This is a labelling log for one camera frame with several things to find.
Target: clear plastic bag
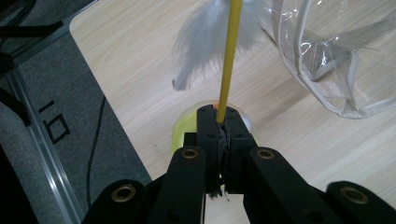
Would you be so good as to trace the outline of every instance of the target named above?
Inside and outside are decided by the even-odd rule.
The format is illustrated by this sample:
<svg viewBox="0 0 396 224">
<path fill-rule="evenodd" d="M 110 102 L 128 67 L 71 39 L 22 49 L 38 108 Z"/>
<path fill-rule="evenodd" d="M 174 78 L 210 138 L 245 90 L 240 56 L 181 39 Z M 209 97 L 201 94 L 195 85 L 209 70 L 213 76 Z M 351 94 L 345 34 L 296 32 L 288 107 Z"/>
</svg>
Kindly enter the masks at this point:
<svg viewBox="0 0 396 224">
<path fill-rule="evenodd" d="M 264 30 L 330 111 L 363 119 L 396 105 L 394 0 L 264 0 Z"/>
</svg>

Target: wooden table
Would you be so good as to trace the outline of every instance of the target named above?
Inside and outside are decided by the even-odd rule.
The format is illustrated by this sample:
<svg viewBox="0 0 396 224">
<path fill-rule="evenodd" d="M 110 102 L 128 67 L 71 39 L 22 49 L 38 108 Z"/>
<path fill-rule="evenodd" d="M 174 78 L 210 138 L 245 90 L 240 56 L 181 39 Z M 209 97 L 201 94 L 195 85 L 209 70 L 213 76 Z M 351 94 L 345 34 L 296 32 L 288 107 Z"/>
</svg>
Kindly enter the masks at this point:
<svg viewBox="0 0 396 224">
<path fill-rule="evenodd" d="M 172 157 L 172 128 L 189 106 L 219 98 L 219 74 L 174 91 L 171 49 L 200 1 L 99 1 L 70 30 L 96 80 L 153 179 Z M 259 145 L 280 151 L 312 186 L 347 180 L 396 207 L 396 113 L 341 119 L 290 75 L 276 46 L 262 44 L 234 67 L 229 102 L 257 129 Z M 242 196 L 208 200 L 206 223 L 248 223 Z"/>
</svg>

